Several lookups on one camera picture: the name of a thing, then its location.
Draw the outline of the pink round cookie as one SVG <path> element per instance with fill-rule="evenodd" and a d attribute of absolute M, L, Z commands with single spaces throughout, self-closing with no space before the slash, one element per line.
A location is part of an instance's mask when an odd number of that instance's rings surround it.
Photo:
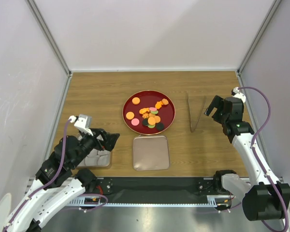
<path fill-rule="evenodd" d="M 139 123 L 140 123 L 140 121 L 139 121 L 139 119 L 137 119 L 137 118 L 133 118 L 133 119 L 131 120 L 131 124 L 132 124 L 133 126 L 138 126 Z"/>

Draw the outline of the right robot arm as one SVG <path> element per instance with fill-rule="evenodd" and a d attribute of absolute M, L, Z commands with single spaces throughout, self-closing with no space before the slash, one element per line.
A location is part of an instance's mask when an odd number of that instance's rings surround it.
<path fill-rule="evenodd" d="M 250 221 L 287 219 L 290 186 L 271 171 L 254 139 L 253 128 L 243 121 L 245 100 L 241 93 L 227 98 L 216 95 L 204 113 L 208 116 L 216 109 L 212 118 L 222 125 L 223 133 L 240 154 L 250 180 L 246 183 L 233 170 L 216 171 L 213 190 L 232 193 Z"/>

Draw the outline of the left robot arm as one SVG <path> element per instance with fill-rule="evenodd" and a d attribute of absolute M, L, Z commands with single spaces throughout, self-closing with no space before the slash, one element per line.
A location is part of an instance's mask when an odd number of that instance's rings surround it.
<path fill-rule="evenodd" d="M 27 194 L 7 217 L 3 232 L 37 232 L 64 206 L 83 193 L 93 193 L 97 177 L 89 169 L 81 169 L 71 182 L 60 189 L 72 171 L 92 150 L 109 151 L 120 137 L 103 129 L 81 133 L 82 139 L 63 135 L 50 157 L 43 162 Z"/>

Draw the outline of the metal tongs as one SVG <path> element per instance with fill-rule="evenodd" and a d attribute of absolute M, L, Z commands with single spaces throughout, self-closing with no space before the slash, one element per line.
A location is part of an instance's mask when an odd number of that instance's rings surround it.
<path fill-rule="evenodd" d="M 197 96 L 192 92 L 187 92 L 186 99 L 188 104 L 190 132 L 194 133 L 198 126 L 200 117 L 203 113 L 203 109 L 206 102 L 206 96 Z"/>

